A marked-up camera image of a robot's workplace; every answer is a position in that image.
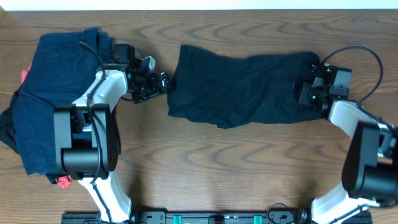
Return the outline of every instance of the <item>green connector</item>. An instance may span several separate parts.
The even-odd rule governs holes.
[[[182,224],[182,217],[181,217],[181,215],[174,215],[174,217],[173,217],[173,224]]]
[[[255,215],[254,216],[254,224],[262,224],[262,216]]]

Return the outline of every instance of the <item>pink cloth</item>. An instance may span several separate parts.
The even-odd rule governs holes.
[[[65,176],[65,177],[59,177],[55,181],[63,189],[66,189],[70,185],[70,183],[72,182],[72,177],[70,175]]]
[[[23,70],[21,72],[21,83],[23,83],[25,81],[26,76],[29,73],[31,67],[32,67],[32,64],[30,64],[29,67],[27,67],[27,70]]]

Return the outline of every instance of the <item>wooden table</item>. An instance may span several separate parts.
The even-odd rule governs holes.
[[[39,37],[97,26],[173,74],[180,44],[243,58],[311,50],[321,58],[348,45],[382,58],[384,81],[365,105],[398,124],[397,11],[113,11],[10,12],[0,22],[0,109],[20,85]],[[367,52],[330,62],[353,69],[351,97],[364,96],[379,68]],[[350,139],[325,120],[248,124],[218,129],[167,116],[166,96],[118,104],[122,155],[118,172],[138,207],[168,210],[266,210],[298,207],[331,190],[341,177]],[[20,157],[0,144],[0,223],[59,223],[65,211],[95,211],[76,181],[66,190],[26,176]],[[397,210],[374,210],[375,223],[398,222]]]

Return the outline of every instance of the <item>black fabric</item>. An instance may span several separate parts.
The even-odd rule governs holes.
[[[14,119],[12,118],[12,111],[14,109],[14,105],[17,103],[19,97],[19,90],[13,94],[10,102],[10,106],[1,113],[0,115],[0,141],[4,142],[8,145],[15,153],[19,154],[17,143],[15,140],[15,127],[14,127]]]
[[[313,80],[311,66],[318,63],[311,52],[235,59],[182,45],[169,116],[219,128],[319,119],[297,100],[300,84]]]
[[[95,79],[99,63],[79,41],[93,50],[111,53],[113,40],[95,28],[43,35],[19,98],[8,109],[14,120],[17,150],[28,175],[59,173],[55,161],[54,109],[78,99]],[[101,59],[109,60],[103,55]]]

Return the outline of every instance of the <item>white backdrop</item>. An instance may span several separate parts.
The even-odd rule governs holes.
[[[0,0],[6,11],[398,9],[398,0]]]

